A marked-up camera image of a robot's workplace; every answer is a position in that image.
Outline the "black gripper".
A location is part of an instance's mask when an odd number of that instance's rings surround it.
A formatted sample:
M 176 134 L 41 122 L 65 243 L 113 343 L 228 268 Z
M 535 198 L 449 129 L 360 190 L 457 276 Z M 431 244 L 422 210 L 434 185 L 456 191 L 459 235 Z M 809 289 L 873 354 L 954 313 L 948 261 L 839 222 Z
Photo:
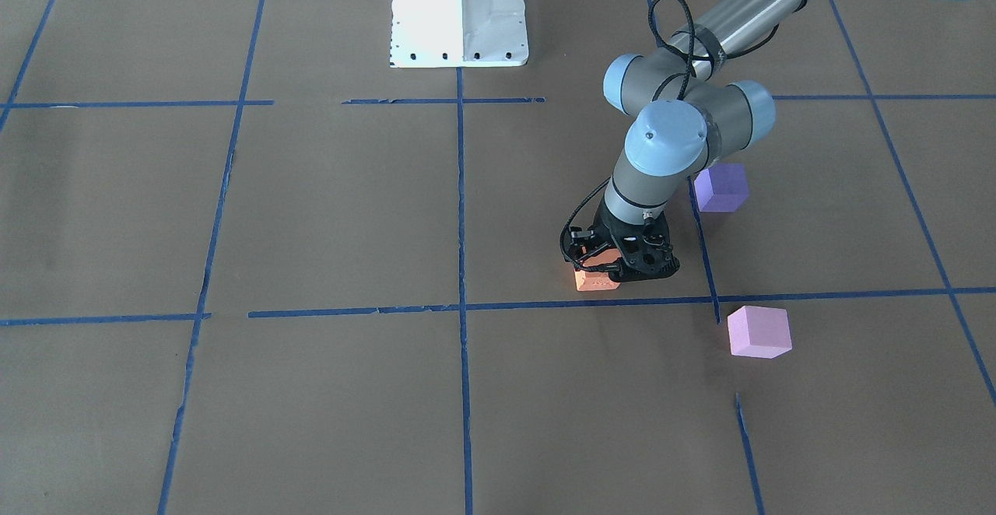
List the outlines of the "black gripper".
M 682 265 L 675 256 L 665 215 L 636 224 L 619 220 L 604 203 L 598 207 L 595 234 L 609 248 L 578 261 L 585 275 L 608 274 L 613 282 L 638 282 L 672 277 Z

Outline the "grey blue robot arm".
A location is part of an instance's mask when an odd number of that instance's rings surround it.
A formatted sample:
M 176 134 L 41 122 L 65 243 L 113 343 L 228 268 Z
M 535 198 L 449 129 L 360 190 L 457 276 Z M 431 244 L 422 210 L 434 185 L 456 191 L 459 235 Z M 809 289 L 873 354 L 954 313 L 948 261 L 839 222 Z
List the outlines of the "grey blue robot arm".
M 602 93 L 633 118 L 612 174 L 594 189 L 593 223 L 566 222 L 563 260 L 612 282 L 665 279 L 679 270 L 665 208 L 690 176 L 768 136 L 777 110 L 760 83 L 710 80 L 727 62 L 758 50 L 780 23 L 812 0 L 721 0 L 694 16 L 686 0 L 652 0 L 647 21 L 658 48 L 624 54 L 607 68 Z

